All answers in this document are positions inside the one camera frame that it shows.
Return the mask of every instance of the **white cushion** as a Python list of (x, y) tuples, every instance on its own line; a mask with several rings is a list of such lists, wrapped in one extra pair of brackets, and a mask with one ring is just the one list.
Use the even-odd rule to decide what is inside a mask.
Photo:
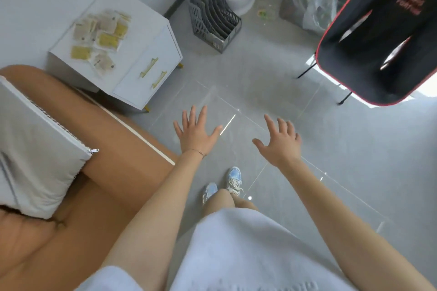
[(0, 76), (0, 205), (50, 218), (91, 150)]

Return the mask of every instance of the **person's left hand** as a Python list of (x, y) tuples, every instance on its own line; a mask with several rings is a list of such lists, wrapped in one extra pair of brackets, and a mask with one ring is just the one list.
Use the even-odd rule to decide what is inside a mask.
[(196, 121), (196, 106), (191, 107), (190, 119), (187, 117), (187, 111), (182, 112), (182, 129), (177, 121), (173, 121), (174, 130), (180, 140), (180, 149), (182, 153), (189, 149), (200, 151), (206, 156), (211, 152), (220, 135), (221, 125), (216, 127), (211, 136), (208, 136), (205, 131), (207, 107), (203, 106), (199, 114), (199, 119)]

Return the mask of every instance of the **bracelet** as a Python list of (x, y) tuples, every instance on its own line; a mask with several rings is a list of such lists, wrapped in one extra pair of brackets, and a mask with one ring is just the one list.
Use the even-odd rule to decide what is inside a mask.
[(202, 160), (203, 160), (204, 157), (206, 157), (206, 154), (203, 154), (202, 151), (199, 151), (199, 150), (196, 150), (196, 149), (187, 149), (187, 150), (193, 150), (193, 151), (199, 152), (202, 155)]

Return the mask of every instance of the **chair leg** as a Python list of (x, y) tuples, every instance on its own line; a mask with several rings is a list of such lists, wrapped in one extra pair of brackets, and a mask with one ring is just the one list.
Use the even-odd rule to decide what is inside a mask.
[(345, 99), (343, 99), (342, 101), (340, 101), (339, 103), (337, 103), (337, 105), (338, 106), (341, 106), (341, 105), (343, 105), (343, 103), (346, 101), (346, 99), (347, 98), (349, 98), (350, 96), (352, 95), (352, 91), (351, 92), (349, 92), (349, 94), (346, 96), (346, 98)]
[(317, 64), (317, 62), (314, 62), (307, 70), (305, 70), (303, 73), (301, 73), (298, 76), (298, 79), (301, 78), (303, 75), (305, 75), (308, 71), (310, 71), (310, 69), (313, 68), (316, 64)]

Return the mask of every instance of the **finger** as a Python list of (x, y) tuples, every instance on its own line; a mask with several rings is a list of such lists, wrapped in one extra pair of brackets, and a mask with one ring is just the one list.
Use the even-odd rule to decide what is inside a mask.
[(270, 132), (270, 137), (272, 137), (274, 134), (277, 133), (276, 126), (274, 125), (273, 120), (267, 114), (264, 114), (264, 118), (266, 119), (267, 128)]
[(264, 150), (265, 146), (263, 144), (263, 142), (261, 142), (259, 139), (254, 138), (252, 139), (252, 143), (255, 144), (255, 146), (257, 147), (259, 153), (261, 153), (262, 150)]
[(214, 129), (214, 131), (211, 134), (211, 137), (214, 139), (214, 142), (216, 142), (217, 138), (220, 136), (221, 130), (223, 129), (222, 125), (219, 125)]
[(200, 111), (199, 118), (197, 119), (197, 124), (205, 126), (207, 112), (208, 112), (208, 107), (203, 106), (202, 110)]
[(287, 133), (287, 123), (283, 119), (277, 118), (277, 124), (278, 124), (278, 128), (279, 128), (279, 132), (286, 134)]
[(188, 122), (188, 126), (190, 125), (196, 125), (196, 106), (191, 106), (190, 111), (190, 120)]
[(188, 129), (187, 111), (185, 109), (182, 112), (182, 128), (184, 132)]
[(298, 133), (296, 133), (296, 141), (297, 141), (299, 144), (302, 144), (302, 137), (301, 137), (300, 134), (298, 134)]
[(176, 131), (176, 134), (178, 135), (179, 138), (181, 138), (183, 132), (179, 127), (179, 123), (177, 121), (173, 121), (173, 126), (174, 126), (174, 130)]
[(291, 136), (292, 138), (296, 137), (295, 134), (295, 126), (290, 121), (287, 121), (287, 134)]

